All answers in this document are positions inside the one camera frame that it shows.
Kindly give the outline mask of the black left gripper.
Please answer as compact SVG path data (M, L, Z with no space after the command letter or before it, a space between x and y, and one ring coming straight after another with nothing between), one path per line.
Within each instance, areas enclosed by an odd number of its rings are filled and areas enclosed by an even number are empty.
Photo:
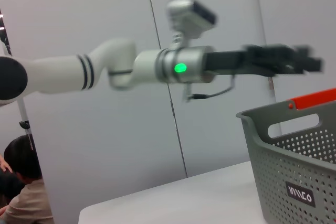
M249 45L245 49L234 51L217 51L205 54L204 72L218 75L249 74L244 66L246 55L248 63L255 74L273 77L279 74L304 74L305 72L321 72L322 60L309 55L307 45L289 47L286 45L257 46Z

